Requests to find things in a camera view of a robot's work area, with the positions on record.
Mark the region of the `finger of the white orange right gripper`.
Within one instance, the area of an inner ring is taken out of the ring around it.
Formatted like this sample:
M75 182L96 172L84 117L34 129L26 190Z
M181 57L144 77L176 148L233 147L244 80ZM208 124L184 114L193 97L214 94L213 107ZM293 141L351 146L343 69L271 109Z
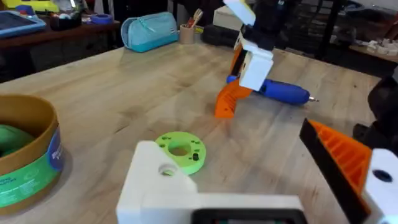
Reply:
M230 66L229 82L239 78L246 54L247 51L243 49L242 43L239 43L234 50L234 57Z
M273 66L273 54L265 55L248 52L245 56L240 77L226 84L218 93L215 105L217 118L233 118L238 100L258 91Z

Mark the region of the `white orange left gripper right finger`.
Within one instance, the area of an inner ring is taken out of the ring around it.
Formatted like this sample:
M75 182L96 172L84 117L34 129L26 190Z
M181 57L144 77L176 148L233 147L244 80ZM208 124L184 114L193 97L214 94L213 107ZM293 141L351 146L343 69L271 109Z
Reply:
M300 139L350 223L397 224L397 156L304 119Z

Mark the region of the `bare white left gripper left finger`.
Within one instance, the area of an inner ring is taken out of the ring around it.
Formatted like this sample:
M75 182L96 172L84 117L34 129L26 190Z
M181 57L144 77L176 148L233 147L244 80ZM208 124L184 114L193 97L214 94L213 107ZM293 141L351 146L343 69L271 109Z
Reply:
M154 141L137 143L116 206L118 223L145 223L144 206L154 200L198 192L194 181Z

